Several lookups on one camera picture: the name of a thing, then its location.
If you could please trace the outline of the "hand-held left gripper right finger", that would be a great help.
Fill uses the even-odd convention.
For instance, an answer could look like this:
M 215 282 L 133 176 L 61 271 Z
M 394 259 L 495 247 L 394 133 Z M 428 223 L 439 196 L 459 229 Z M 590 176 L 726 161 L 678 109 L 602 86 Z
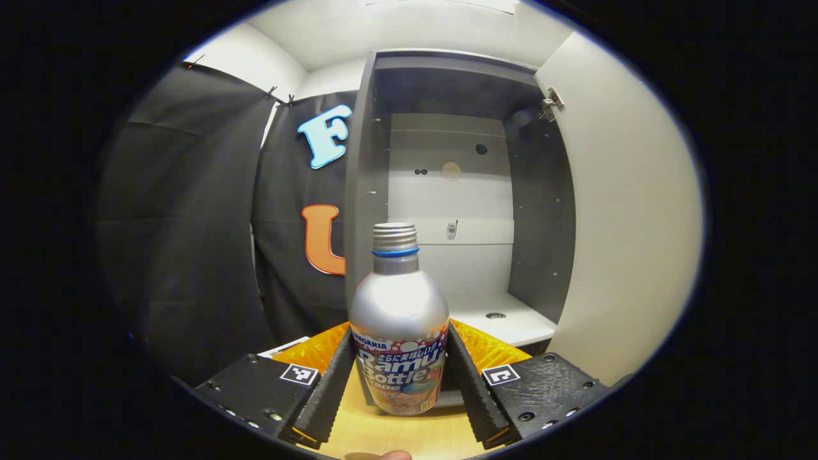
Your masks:
M 558 353 L 529 355 L 456 320 L 449 323 L 447 366 L 485 449 L 549 431 L 611 391 Z

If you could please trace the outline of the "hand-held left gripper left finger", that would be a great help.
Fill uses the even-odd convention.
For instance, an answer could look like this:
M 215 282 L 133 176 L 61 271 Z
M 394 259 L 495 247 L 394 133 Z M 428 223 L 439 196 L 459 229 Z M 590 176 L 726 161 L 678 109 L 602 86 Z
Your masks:
M 329 441 L 355 360 L 348 323 L 284 349 L 248 353 L 195 387 L 223 417 L 274 443 L 320 448 Z

